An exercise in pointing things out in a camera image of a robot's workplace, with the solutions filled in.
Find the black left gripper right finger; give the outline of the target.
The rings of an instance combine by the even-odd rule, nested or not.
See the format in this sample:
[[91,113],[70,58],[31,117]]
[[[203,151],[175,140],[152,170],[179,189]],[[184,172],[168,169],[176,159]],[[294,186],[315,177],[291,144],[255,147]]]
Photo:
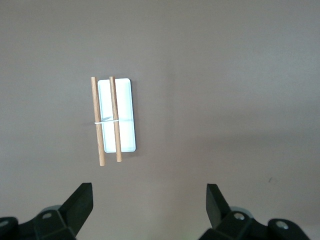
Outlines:
[[263,225],[243,210],[231,208],[217,184],[206,186],[206,212],[211,224],[201,240],[308,240],[294,222],[274,218]]

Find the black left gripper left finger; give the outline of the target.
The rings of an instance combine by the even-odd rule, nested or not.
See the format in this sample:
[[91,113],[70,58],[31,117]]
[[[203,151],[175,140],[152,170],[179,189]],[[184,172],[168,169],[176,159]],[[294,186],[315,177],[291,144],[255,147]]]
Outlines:
[[13,216],[0,219],[2,240],[75,240],[93,210],[93,186],[82,183],[57,209],[47,209],[19,224]]

